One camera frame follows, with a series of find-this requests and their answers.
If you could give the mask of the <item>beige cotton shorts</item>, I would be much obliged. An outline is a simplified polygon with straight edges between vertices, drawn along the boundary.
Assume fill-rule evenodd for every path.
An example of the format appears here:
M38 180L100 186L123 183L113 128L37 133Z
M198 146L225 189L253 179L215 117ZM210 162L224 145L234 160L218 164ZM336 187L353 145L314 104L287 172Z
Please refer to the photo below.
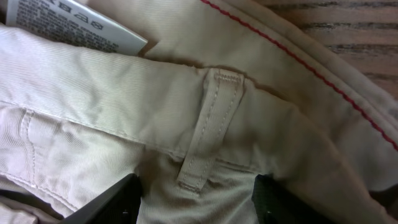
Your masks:
M2 1L1 222L397 222L397 102L254 1Z

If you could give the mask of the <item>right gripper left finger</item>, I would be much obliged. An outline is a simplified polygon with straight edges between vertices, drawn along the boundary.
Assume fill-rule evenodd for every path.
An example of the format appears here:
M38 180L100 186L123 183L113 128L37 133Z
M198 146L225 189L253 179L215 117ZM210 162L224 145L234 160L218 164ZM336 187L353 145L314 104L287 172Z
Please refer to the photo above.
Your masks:
M60 224L135 224L141 196L139 177L128 174Z

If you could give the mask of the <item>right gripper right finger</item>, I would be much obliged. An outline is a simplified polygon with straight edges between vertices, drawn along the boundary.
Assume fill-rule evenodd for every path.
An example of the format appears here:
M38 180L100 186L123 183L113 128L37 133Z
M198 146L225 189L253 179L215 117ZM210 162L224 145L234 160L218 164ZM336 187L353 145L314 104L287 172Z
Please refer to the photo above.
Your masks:
M251 200L263 224L333 224L290 193L272 175L257 175Z

